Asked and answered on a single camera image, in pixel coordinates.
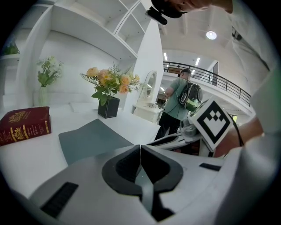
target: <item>black pants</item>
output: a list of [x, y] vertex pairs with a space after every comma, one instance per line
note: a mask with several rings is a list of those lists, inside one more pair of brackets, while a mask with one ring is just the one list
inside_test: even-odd
[[169, 135], [176, 133], [177, 129], [179, 129], [180, 127], [180, 120], [163, 112], [161, 119], [159, 121], [159, 126], [160, 128], [156, 135], [155, 140], [163, 138], [169, 128], [170, 128]]

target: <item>red book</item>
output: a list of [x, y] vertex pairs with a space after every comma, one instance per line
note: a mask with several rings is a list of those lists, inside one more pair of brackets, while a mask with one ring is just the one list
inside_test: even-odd
[[18, 109], [0, 120], [0, 146], [51, 133], [49, 107]]

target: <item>railing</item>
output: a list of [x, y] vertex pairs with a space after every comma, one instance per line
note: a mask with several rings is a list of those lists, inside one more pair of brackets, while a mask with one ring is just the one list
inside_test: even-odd
[[211, 71], [201, 69], [196, 66], [186, 65], [177, 62], [164, 62], [164, 72], [179, 74], [181, 70], [185, 68], [190, 69], [191, 77], [217, 86], [218, 88], [221, 88], [226, 92], [234, 95], [235, 97], [243, 101], [245, 104], [250, 106], [251, 95], [249, 95], [246, 91], [244, 91], [236, 84], [223, 78], [222, 76], [219, 76]]

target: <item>gray t-shirt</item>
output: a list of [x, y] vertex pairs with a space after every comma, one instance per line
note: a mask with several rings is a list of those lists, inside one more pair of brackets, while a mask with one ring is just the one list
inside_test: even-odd
[[174, 93], [168, 99], [164, 109], [165, 113], [178, 120], [185, 119], [188, 113], [188, 110], [185, 109], [182, 105], [180, 105], [178, 101], [178, 96], [180, 96], [186, 86], [186, 79], [177, 78], [172, 82], [170, 87], [174, 89]]

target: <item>black square vase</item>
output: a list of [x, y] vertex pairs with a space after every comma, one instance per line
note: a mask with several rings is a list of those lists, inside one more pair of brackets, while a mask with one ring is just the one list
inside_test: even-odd
[[101, 101], [98, 105], [98, 114], [104, 118], [116, 117], [119, 107], [119, 98], [112, 97], [112, 99], [108, 99], [106, 103], [102, 106]]

